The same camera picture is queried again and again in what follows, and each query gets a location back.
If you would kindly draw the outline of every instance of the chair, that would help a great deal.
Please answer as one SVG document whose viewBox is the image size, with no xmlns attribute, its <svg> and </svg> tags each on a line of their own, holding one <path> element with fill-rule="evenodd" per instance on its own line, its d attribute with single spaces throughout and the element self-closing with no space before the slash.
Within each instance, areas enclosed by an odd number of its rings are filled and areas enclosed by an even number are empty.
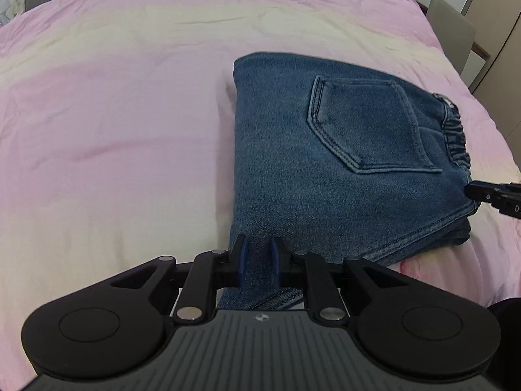
<svg viewBox="0 0 521 391">
<path fill-rule="evenodd" d="M 461 74 L 471 53 L 476 28 L 445 0 L 431 0 L 427 20 L 449 61 Z"/>
</svg>

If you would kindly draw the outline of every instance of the pink bedsheet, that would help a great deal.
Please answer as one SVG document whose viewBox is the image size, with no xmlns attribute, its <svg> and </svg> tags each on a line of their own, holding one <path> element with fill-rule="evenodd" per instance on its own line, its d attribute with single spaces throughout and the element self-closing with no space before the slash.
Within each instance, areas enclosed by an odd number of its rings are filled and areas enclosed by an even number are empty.
<svg viewBox="0 0 521 391">
<path fill-rule="evenodd" d="M 0 389 L 34 375 L 39 305 L 161 254 L 226 247 L 233 61 L 289 51 L 379 69 L 458 104 L 475 179 L 520 181 L 413 0 L 55 0 L 0 28 Z M 520 223 L 393 266 L 480 304 L 519 295 Z"/>
</svg>

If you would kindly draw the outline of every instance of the jeans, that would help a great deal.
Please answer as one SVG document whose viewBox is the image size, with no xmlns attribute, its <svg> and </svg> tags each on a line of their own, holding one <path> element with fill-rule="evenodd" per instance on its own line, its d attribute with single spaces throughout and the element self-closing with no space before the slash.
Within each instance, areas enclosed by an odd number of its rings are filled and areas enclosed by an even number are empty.
<svg viewBox="0 0 521 391">
<path fill-rule="evenodd" d="M 230 245 L 248 235 L 244 285 L 220 307 L 279 309 L 269 250 L 389 265 L 470 236 L 479 203 L 458 109 L 386 73 L 286 53 L 238 59 Z"/>
</svg>

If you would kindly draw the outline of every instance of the logo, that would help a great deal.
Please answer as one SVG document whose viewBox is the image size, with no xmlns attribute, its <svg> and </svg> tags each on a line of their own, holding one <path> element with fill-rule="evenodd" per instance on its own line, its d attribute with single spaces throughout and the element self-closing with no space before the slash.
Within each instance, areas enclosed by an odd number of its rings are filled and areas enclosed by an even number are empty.
<svg viewBox="0 0 521 391">
<path fill-rule="evenodd" d="M 269 321 L 269 316 L 264 314 L 264 313 L 261 313 L 261 314 L 258 314 L 256 315 L 255 317 L 259 322 L 265 322 L 265 321 Z"/>
</svg>

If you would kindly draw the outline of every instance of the back pocket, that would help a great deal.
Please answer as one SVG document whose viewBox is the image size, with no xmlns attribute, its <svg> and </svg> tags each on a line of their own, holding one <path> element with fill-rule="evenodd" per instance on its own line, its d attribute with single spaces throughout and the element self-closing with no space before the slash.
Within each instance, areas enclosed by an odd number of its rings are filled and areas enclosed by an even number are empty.
<svg viewBox="0 0 521 391">
<path fill-rule="evenodd" d="M 307 122 L 354 173 L 442 171 L 425 154 L 414 110 L 394 80 L 318 76 Z"/>
</svg>

